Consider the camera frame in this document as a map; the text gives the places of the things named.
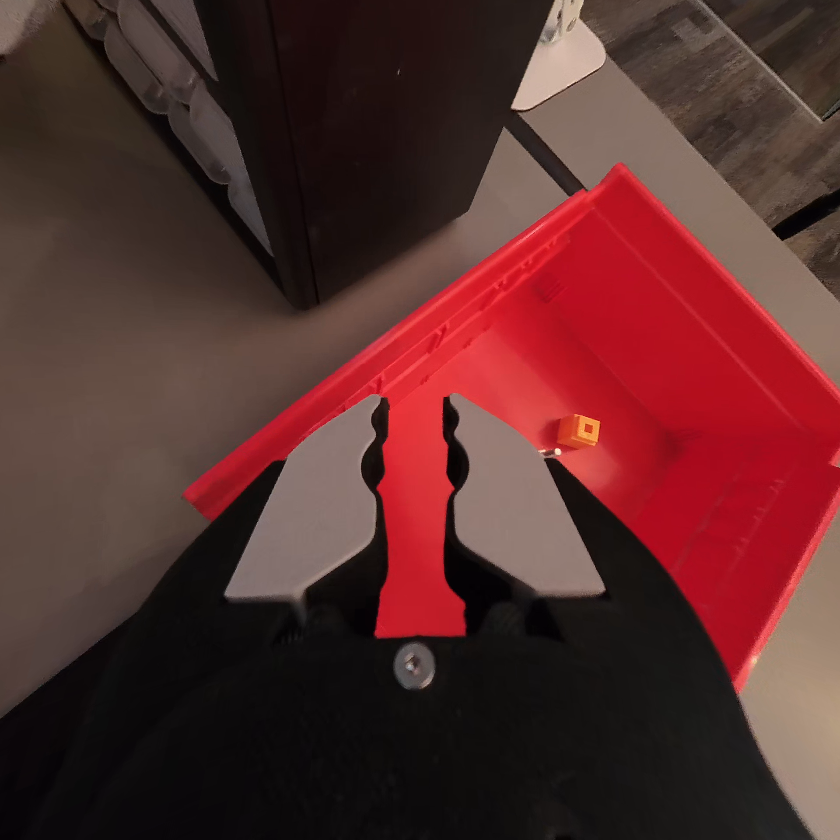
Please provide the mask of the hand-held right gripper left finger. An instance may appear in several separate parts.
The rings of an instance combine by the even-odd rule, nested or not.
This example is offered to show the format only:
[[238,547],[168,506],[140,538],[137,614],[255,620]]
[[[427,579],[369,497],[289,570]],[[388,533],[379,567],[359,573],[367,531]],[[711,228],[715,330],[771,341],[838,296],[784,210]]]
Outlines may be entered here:
[[375,488],[364,456],[380,442],[387,402],[370,395],[320,426],[286,459],[224,597],[304,604],[307,592],[375,537]]

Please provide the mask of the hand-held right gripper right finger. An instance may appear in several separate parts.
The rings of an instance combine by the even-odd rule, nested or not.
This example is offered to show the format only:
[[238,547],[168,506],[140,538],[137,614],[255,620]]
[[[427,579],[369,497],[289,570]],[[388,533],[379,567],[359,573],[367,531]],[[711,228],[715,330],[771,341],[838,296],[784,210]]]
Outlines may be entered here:
[[527,595],[590,597],[605,585],[553,482],[518,430],[460,394],[453,438],[466,456],[453,504],[455,538]]

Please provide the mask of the orange cube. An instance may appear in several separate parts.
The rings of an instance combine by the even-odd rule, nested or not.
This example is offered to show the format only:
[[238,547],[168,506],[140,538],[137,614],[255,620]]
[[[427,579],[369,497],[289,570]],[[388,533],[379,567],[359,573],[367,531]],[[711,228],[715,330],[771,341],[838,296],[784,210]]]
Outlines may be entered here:
[[601,422],[590,416],[571,414],[559,420],[556,446],[558,448],[591,448],[599,443]]

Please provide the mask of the red storage bin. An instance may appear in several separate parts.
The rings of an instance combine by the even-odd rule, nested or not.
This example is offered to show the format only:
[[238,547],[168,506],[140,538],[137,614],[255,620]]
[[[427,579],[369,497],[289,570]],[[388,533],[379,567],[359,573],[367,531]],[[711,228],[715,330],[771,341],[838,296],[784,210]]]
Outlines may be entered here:
[[184,490],[214,520],[270,463],[371,395],[390,403],[391,569],[379,637],[457,636],[445,582],[443,400],[531,443],[582,415],[563,463],[672,575],[736,690],[838,510],[839,397],[624,165],[409,314]]

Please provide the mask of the black drawer cabinet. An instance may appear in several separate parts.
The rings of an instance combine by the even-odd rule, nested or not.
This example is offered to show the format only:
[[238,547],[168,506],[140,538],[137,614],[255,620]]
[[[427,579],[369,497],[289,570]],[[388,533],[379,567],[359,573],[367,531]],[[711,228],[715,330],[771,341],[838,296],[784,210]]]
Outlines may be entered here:
[[303,311],[468,212],[551,9],[196,4],[273,256],[234,230]]

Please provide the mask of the white stand base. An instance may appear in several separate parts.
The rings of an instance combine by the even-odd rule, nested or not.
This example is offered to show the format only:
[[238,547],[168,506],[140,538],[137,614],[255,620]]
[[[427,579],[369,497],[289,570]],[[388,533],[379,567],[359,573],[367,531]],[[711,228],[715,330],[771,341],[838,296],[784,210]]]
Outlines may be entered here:
[[584,1],[554,1],[518,92],[514,112],[530,111],[601,69],[602,41],[582,21]]

